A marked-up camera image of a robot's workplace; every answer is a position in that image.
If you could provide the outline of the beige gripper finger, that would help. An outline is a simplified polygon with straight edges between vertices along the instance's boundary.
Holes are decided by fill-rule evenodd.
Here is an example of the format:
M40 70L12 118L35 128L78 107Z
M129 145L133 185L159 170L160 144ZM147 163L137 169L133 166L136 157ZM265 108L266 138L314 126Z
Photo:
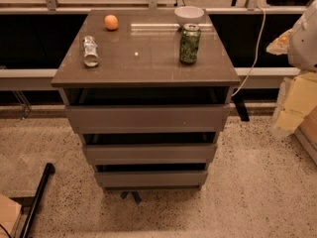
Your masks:
M304 72L294 78L286 77L280 85L272 115L272 134L278 138L293 134L316 106L316 72Z
M272 43L266 47L266 51L269 54L280 56L286 55L288 49L288 43L292 30L289 29L277 37Z

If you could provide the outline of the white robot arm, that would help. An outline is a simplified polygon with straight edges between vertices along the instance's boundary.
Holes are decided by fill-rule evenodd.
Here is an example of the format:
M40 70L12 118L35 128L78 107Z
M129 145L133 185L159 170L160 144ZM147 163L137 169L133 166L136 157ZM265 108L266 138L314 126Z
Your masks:
M286 137L317 106L317 2L308 7L291 30L270 43L266 51L287 55L288 63L300 70L297 76L286 78L280 85L272 117L273 135Z

